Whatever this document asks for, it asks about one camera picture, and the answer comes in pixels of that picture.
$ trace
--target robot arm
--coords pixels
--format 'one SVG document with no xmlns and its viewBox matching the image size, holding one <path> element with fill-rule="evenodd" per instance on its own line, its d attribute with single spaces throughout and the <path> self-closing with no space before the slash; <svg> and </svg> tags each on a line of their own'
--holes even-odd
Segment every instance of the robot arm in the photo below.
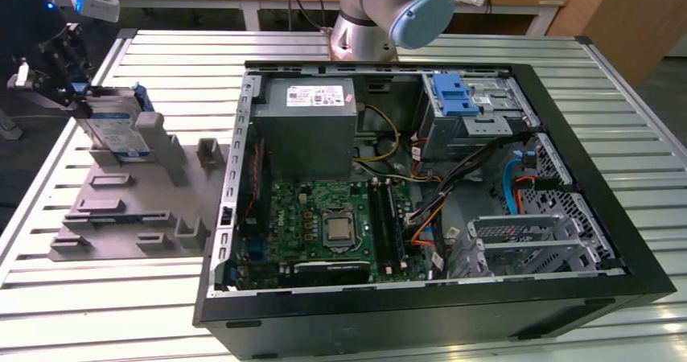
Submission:
<svg viewBox="0 0 687 362">
<path fill-rule="evenodd" d="M 330 49 L 336 60 L 384 61 L 394 46 L 424 47 L 453 16 L 453 0 L 341 0 Z"/>
<path fill-rule="evenodd" d="M 118 19 L 118 0 L 72 0 L 72 4 L 85 16 Z M 10 89 L 37 94 L 34 101 L 45 107 L 61 106 L 76 117 L 88 117 L 80 88 L 88 87 L 92 66 L 80 27 L 66 24 L 54 0 L 0 0 L 0 53 L 13 57 L 18 69 L 8 82 Z"/>
</svg>

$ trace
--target power supply label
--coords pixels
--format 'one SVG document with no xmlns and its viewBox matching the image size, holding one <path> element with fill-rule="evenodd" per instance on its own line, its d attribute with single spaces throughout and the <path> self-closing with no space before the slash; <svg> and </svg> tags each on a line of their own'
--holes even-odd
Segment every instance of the power supply label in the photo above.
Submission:
<svg viewBox="0 0 687 362">
<path fill-rule="evenodd" d="M 290 86 L 286 90 L 286 106 L 342 106 L 342 86 Z"/>
</svg>

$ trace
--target gray power supply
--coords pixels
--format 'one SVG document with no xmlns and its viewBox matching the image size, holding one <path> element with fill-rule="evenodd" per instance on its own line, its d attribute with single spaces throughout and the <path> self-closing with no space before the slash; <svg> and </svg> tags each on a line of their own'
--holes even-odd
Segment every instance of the gray power supply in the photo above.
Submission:
<svg viewBox="0 0 687 362">
<path fill-rule="evenodd" d="M 349 179 L 356 123 L 350 79 L 269 80 L 253 121 L 276 180 Z"/>
</svg>

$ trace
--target motherboard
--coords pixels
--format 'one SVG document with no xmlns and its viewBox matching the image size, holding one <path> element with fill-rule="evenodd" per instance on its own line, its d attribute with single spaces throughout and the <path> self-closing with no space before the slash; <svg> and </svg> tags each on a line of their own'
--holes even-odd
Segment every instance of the motherboard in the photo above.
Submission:
<svg viewBox="0 0 687 362">
<path fill-rule="evenodd" d="M 270 196 L 268 234 L 244 242 L 246 287 L 425 280 L 424 253 L 404 250 L 402 181 L 277 182 Z"/>
</svg>

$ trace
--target gray 3d-printed holder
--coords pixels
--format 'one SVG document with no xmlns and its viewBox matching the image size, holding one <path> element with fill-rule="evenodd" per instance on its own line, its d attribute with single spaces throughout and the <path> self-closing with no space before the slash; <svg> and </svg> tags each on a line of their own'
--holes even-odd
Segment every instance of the gray 3d-printed holder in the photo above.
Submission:
<svg viewBox="0 0 687 362">
<path fill-rule="evenodd" d="M 202 138 L 181 146 L 158 113 L 136 129 L 150 148 L 144 162 L 90 150 L 96 163 L 52 241 L 53 261 L 193 257 L 217 220 L 228 146 Z"/>
</svg>

